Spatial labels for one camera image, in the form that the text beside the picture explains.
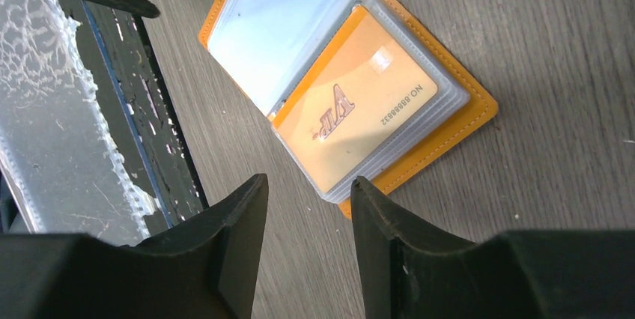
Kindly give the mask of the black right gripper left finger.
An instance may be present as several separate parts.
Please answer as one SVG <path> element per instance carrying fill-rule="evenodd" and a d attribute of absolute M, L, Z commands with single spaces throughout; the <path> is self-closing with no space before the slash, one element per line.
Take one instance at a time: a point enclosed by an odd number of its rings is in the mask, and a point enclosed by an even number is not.
<path fill-rule="evenodd" d="M 250 318 L 269 195 L 255 174 L 136 246 L 87 234 L 1 236 L 3 318 Z"/>

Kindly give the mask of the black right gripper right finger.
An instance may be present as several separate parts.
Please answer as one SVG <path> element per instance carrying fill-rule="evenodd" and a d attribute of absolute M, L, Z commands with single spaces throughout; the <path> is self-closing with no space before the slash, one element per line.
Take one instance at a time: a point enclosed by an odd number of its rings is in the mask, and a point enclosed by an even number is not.
<path fill-rule="evenodd" d="M 512 230 L 482 243 L 351 186 L 367 318 L 632 318 L 632 230 Z"/>

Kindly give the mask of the gold credit card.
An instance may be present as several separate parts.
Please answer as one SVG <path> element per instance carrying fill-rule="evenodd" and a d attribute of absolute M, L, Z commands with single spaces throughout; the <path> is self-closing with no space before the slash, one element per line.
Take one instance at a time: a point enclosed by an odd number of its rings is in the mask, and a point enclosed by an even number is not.
<path fill-rule="evenodd" d="M 315 189 L 335 188 L 440 90 L 362 6 L 353 9 L 273 127 Z"/>

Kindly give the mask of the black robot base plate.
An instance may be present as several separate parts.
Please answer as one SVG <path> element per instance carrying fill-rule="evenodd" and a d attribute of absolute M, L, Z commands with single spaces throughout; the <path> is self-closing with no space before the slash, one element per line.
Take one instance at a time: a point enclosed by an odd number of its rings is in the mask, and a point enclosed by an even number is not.
<path fill-rule="evenodd" d="M 79 22 L 79 57 L 129 179 L 158 202 L 143 220 L 151 234 L 207 208 L 148 31 L 140 16 L 82 0 L 59 0 Z"/>

